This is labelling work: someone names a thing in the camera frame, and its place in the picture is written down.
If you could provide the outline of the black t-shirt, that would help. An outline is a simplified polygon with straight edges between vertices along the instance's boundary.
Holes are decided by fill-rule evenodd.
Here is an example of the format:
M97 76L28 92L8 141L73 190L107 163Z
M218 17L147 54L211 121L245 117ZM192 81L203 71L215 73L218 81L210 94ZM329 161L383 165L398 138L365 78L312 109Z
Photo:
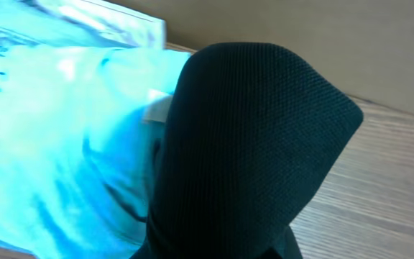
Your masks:
M229 42L192 55L154 156L137 258L300 258L290 223L363 120L295 53Z

